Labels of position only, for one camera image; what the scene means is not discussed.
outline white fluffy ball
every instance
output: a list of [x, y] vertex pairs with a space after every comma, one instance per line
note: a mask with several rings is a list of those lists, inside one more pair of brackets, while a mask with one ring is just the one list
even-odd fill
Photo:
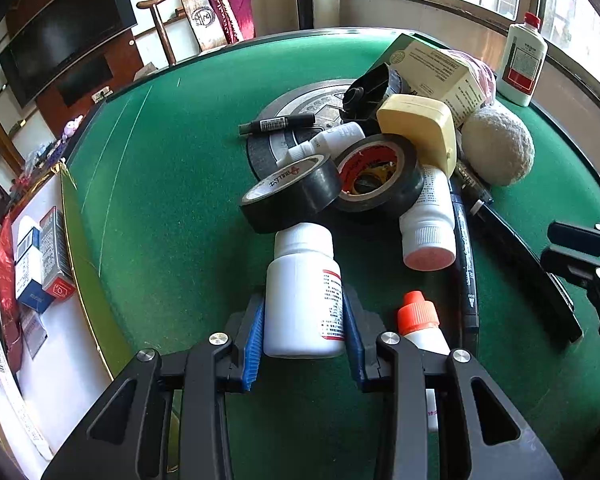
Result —
[[469, 164], [494, 186], [521, 180], [534, 164], [536, 150], [525, 123], [497, 101], [467, 118], [461, 142]]

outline product box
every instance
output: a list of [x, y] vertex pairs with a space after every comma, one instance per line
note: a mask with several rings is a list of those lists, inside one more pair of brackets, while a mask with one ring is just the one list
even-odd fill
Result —
[[29, 355], [33, 359], [42, 343], [46, 341], [47, 335], [40, 314], [32, 308], [20, 305], [20, 324], [22, 325], [22, 335], [27, 343]]
[[401, 34], [396, 38], [374, 67], [381, 63], [395, 69], [409, 84], [411, 93], [445, 103], [456, 128], [486, 100], [463, 60], [413, 36]]
[[40, 230], [37, 227], [32, 227], [25, 237], [18, 243], [16, 247], [15, 261], [16, 264], [30, 247], [40, 249]]
[[16, 264], [16, 299], [42, 314], [54, 300], [42, 287], [42, 254], [30, 246]]
[[64, 241], [64, 218], [56, 206], [40, 221], [43, 257], [43, 289], [60, 300], [75, 292], [74, 279]]

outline metal screw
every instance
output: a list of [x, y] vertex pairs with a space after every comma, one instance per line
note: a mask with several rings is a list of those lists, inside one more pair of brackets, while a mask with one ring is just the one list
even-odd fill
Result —
[[395, 332], [382, 332], [380, 339], [387, 345], [397, 345], [400, 342], [400, 336]]
[[215, 332], [209, 336], [209, 342], [212, 345], [220, 346], [229, 341], [229, 336], [224, 332]]
[[466, 350], [459, 348], [458, 350], [454, 351], [454, 359], [459, 363], [468, 363], [471, 360], [471, 354], [469, 354], [469, 352]]
[[136, 354], [136, 359], [143, 363], [149, 362], [155, 357], [155, 350], [153, 348], [144, 348]]

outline white medicine bottle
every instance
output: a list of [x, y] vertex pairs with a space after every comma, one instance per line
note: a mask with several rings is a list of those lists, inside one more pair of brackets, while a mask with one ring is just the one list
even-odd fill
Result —
[[[404, 305], [398, 310], [398, 332], [422, 350], [449, 355], [451, 350], [439, 329], [436, 307], [425, 301], [422, 292], [412, 290], [404, 295]], [[435, 390], [427, 389], [427, 424], [429, 431], [438, 431], [438, 408]]]
[[519, 106], [529, 106], [546, 50], [546, 41], [540, 34], [540, 18], [525, 12], [524, 23], [509, 27], [496, 81], [498, 92]]
[[414, 270], [440, 270], [456, 260], [454, 207], [446, 175], [435, 166], [422, 167], [422, 192], [400, 216], [402, 257]]
[[342, 282], [331, 233], [306, 222], [277, 232], [267, 269], [264, 353], [315, 359], [344, 348]]

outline green felt table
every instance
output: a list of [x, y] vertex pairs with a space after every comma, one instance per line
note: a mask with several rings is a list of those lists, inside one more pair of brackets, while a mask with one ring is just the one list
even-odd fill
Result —
[[[69, 169], [91, 261], [133, 351], [188, 348], [243, 310], [265, 281], [273, 235], [255, 234], [238, 209], [254, 176], [237, 125], [291, 89], [357, 78], [396, 37], [387, 30], [273, 37], [164, 71], [103, 105]], [[521, 183], [493, 191], [494, 207], [539, 253], [550, 221], [600, 221], [600, 186], [552, 123], [503, 102], [528, 126], [536, 161]], [[419, 288], [454, 337], [450, 275], [407, 269], [397, 222], [322, 220], [343, 280], [365, 308], [394, 326], [402, 295]], [[479, 233], [474, 253], [480, 362], [568, 468], [600, 425], [595, 311], [583, 291], [568, 286], [584, 337], [557, 345], [538, 319], [546, 307]], [[344, 356], [263, 357], [252, 392], [227, 400], [235, 477], [371, 478], [380, 414], [381, 399], [356, 389]]]

